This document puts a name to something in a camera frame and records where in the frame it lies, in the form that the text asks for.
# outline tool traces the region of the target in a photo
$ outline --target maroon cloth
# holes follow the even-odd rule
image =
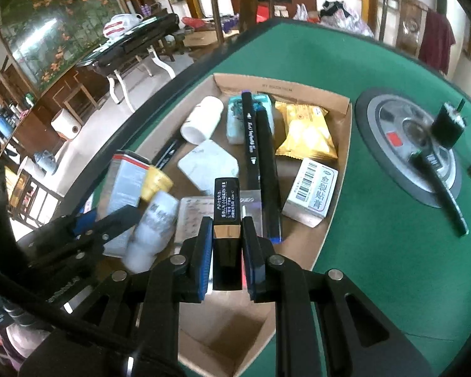
[[[447,17],[429,10],[425,19],[419,59],[437,71],[443,71],[446,75],[450,62],[450,47],[455,43]]]

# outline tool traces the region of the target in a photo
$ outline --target yellow cap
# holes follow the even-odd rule
[[[144,178],[140,197],[146,202],[150,202],[155,193],[159,190],[169,192],[173,186],[173,181],[161,170],[150,166],[147,176]]]

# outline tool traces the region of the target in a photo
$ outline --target plastic bag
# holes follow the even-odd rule
[[[360,18],[356,10],[343,1],[325,1],[321,10],[321,24],[348,30],[355,34],[374,37],[372,30]]]
[[[307,21],[309,19],[309,14],[307,13],[307,8],[305,7],[305,4],[297,4],[297,12],[293,16],[293,19],[299,21]]]
[[[119,38],[143,21],[140,14],[117,14],[103,27],[103,35],[111,40]]]

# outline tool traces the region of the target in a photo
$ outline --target floral painting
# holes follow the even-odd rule
[[[0,0],[0,32],[41,92],[87,52],[106,41],[116,0]]]

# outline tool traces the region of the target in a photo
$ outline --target gold foil wrapper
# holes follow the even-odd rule
[[[276,109],[283,115],[286,140],[276,151],[276,156],[295,159],[337,159],[324,116],[327,110],[304,104],[276,102]]]

